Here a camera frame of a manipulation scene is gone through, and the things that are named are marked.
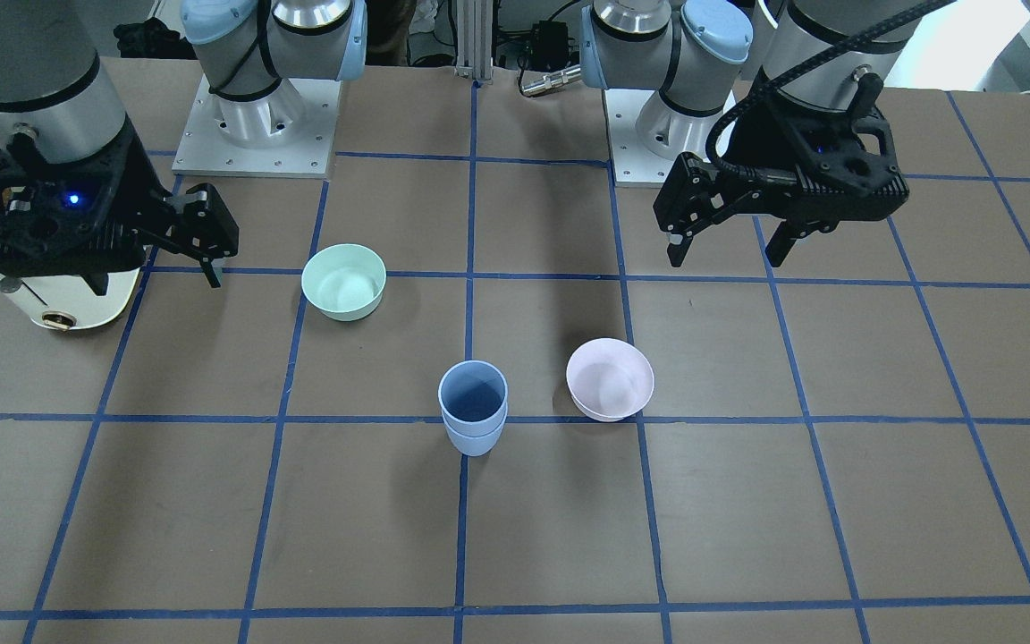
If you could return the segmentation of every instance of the cup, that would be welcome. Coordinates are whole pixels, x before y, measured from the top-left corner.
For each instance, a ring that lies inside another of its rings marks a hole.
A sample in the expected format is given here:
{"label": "cup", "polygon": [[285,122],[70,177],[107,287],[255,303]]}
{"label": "cup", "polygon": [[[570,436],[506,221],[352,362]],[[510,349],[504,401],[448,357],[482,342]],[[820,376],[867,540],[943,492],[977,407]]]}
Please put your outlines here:
{"label": "cup", "polygon": [[447,370],[438,388],[447,437],[469,456],[494,447],[507,420],[507,379],[482,360],[469,360]]}

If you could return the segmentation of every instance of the brown table surface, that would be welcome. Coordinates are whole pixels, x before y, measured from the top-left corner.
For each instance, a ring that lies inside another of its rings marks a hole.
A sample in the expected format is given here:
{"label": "brown table surface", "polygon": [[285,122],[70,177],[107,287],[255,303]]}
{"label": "brown table surface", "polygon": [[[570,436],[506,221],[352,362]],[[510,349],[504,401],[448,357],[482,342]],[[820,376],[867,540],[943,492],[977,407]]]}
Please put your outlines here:
{"label": "brown table surface", "polygon": [[[200,68],[106,68],[169,187]],[[224,289],[160,253],[70,335],[0,296],[0,641],[1030,643],[1030,98],[880,105],[891,223],[672,269],[596,91],[368,69],[330,182],[215,180]],[[349,325],[299,290],[341,241],[391,272]],[[604,336],[657,379],[622,423],[563,382]],[[466,358],[511,384],[471,460]]]}

